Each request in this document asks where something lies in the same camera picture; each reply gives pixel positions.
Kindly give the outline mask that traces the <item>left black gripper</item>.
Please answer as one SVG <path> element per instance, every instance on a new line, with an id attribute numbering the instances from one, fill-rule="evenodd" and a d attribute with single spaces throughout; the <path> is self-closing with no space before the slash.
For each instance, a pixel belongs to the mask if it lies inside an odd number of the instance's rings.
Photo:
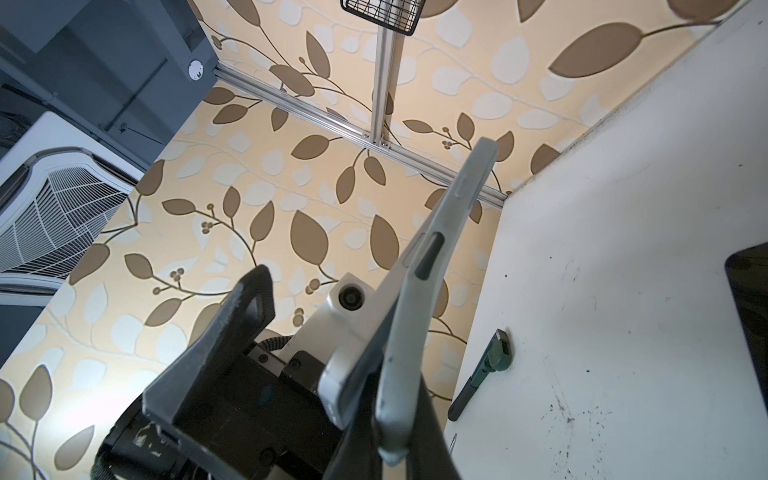
<path id="1" fill-rule="evenodd" d="M 310 384 L 320 361 L 300 351 L 283 362 L 264 344 L 245 351 L 274 318 L 273 280 L 268 267 L 258 265 L 238 280 L 199 338 L 118 418 L 91 478 L 322 478 L 342 433 Z M 181 415 L 207 457 L 184 451 L 156 425 L 168 428 Z"/>

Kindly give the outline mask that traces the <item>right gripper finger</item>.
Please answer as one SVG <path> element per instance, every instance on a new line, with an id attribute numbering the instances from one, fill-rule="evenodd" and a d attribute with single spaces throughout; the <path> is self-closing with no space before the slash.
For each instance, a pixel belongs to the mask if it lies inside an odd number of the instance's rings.
<path id="1" fill-rule="evenodd" d="M 344 430 L 323 474 L 325 479 L 380 479 L 383 463 L 374 426 L 374 402 L 380 373 L 370 374 L 358 410 Z M 420 385 L 416 418 L 406 457 L 408 479 L 458 479 L 428 388 Z"/>

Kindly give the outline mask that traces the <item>black phone front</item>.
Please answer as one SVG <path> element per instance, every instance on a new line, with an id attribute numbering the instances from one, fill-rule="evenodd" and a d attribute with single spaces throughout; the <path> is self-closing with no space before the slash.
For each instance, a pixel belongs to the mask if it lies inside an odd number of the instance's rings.
<path id="1" fill-rule="evenodd" d="M 767 243 L 732 254 L 725 271 L 767 404 Z"/>

